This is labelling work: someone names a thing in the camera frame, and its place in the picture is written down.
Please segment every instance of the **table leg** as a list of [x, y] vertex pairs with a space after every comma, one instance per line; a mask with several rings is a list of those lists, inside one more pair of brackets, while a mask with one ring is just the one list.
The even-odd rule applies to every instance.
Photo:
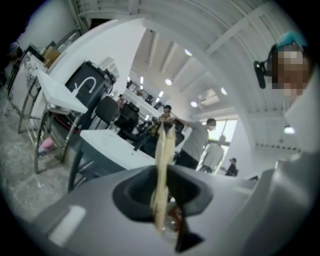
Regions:
[[20, 117], [19, 117], [19, 124], [18, 124], [18, 134], [21, 133], [21, 125], [22, 125], [22, 121], [24, 120], [24, 118], [26, 117], [25, 116], [25, 108], [26, 108], [26, 105], [27, 105], [27, 102], [28, 102], [28, 99], [29, 99], [29, 96], [31, 96], [31, 91], [32, 89], [34, 88], [34, 85], [36, 84], [36, 79], [35, 78], [26, 94], [26, 97], [24, 99], [24, 102], [23, 102], [23, 105], [22, 105], [22, 109], [21, 109], [21, 114], [20, 114]]
[[42, 113], [40, 126], [38, 128], [38, 133], [37, 133], [36, 141], [35, 141], [35, 150], [34, 150], [34, 160], [33, 161], [34, 161], [34, 171], [36, 174], [39, 173], [38, 159], [39, 159], [39, 147], [40, 147], [41, 133], [42, 133], [42, 130], [45, 126], [46, 119], [47, 119], [48, 115], [49, 115], [49, 110], [46, 107]]
[[73, 163], [72, 163], [72, 167], [70, 170], [68, 190], [67, 190], [68, 193], [70, 193], [75, 188], [75, 180], [76, 180], [77, 173], [79, 171], [80, 161], [84, 155], [84, 153], [82, 152], [83, 145], [84, 145], [84, 140], [82, 139], [78, 148], [77, 148], [77, 151], [76, 151]]
[[74, 120], [74, 122], [73, 122], [73, 124], [72, 124], [72, 126], [71, 126], [71, 128], [70, 128], [70, 130], [69, 130], [69, 132], [68, 132], [68, 134], [67, 134], [67, 136], [66, 136], [66, 138], [65, 138], [64, 146], [63, 146], [63, 152], [62, 152], [62, 157], [61, 157], [61, 162], [62, 162], [62, 163], [65, 161], [65, 158], [66, 158], [67, 149], [68, 149], [69, 142], [70, 142], [70, 137], [71, 137], [72, 134], [74, 133], [74, 130], [75, 130], [77, 124], [79, 123], [79, 120], [80, 120], [81, 117], [82, 117], [82, 114], [79, 114], [79, 115], [75, 118], [75, 120]]

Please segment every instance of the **black cap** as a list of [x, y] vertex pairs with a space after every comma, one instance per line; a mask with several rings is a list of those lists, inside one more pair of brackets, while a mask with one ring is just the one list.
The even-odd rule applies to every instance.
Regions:
[[164, 109], [170, 109], [170, 110], [172, 109], [170, 105], [165, 105], [163, 108]]

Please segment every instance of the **person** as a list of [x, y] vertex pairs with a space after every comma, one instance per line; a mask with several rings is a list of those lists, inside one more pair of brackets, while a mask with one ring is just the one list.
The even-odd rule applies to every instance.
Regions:
[[166, 105], [164, 106], [163, 108], [163, 114], [160, 115], [156, 120], [154, 120], [153, 124], [152, 124], [152, 127], [150, 128], [150, 131], [149, 133], [152, 135], [152, 136], [155, 136], [157, 131], [158, 131], [158, 128], [161, 124], [161, 122], [167, 122], [169, 119], [170, 119], [170, 113], [171, 113], [171, 106], [170, 105]]
[[299, 32], [289, 31], [271, 47], [264, 62], [264, 75], [271, 77], [272, 89], [283, 90], [284, 97], [293, 102], [285, 118], [294, 129], [301, 151], [319, 151], [320, 72], [307, 41]]
[[230, 159], [230, 162], [231, 162], [231, 164], [230, 164], [228, 170], [226, 170], [226, 168], [224, 168], [224, 167], [220, 167], [220, 169], [223, 171], [226, 171], [225, 176], [237, 176], [237, 174], [238, 174], [238, 170], [236, 168], [237, 159], [232, 158], [232, 159]]
[[175, 164], [195, 170], [204, 151], [204, 146], [208, 143], [208, 130], [215, 130], [217, 122], [215, 119], [209, 118], [206, 124], [202, 125], [201, 122], [188, 122], [176, 117], [172, 118], [170, 122], [173, 122], [174, 120], [178, 120], [185, 126], [192, 128], [192, 132], [184, 143]]
[[126, 99], [122, 94], [120, 94], [116, 102], [118, 103], [118, 109], [119, 109], [119, 112], [121, 113], [122, 109], [124, 108], [124, 104], [126, 103]]
[[147, 139], [145, 145], [141, 147], [141, 150], [151, 157], [155, 157], [156, 154], [156, 147], [158, 141], [158, 136], [156, 135], [158, 128], [160, 127], [161, 122], [167, 122], [170, 120], [171, 109], [172, 108], [170, 105], [166, 105], [163, 108], [162, 115], [160, 115], [157, 119], [152, 118], [152, 125], [148, 131], [149, 135], [151, 136]]
[[226, 137], [221, 135], [217, 144], [211, 143], [206, 151], [206, 155], [202, 162], [200, 171], [212, 174], [216, 166], [220, 163], [224, 156], [224, 149], [221, 147], [226, 141]]

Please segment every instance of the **pink object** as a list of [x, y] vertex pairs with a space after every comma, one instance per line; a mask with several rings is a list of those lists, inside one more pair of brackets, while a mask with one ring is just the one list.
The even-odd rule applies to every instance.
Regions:
[[54, 144], [54, 141], [52, 140], [52, 138], [46, 138], [43, 143], [41, 144], [40, 148], [42, 149], [49, 149], [52, 147], [52, 145]]

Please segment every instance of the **office chair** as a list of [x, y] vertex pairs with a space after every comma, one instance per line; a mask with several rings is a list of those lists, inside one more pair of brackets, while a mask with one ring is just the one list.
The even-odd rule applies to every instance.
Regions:
[[123, 105], [122, 112], [118, 120], [114, 123], [121, 130], [118, 135], [124, 140], [130, 140], [137, 142], [139, 137], [132, 134], [133, 129], [139, 121], [139, 108], [136, 107], [132, 102]]
[[95, 130], [98, 128], [101, 121], [104, 121], [107, 124], [108, 128], [112, 121], [117, 117], [118, 107], [118, 103], [110, 96], [106, 96], [102, 100], [100, 100], [96, 106], [95, 115], [91, 119], [92, 123], [96, 117], [100, 118], [100, 121], [95, 127]]

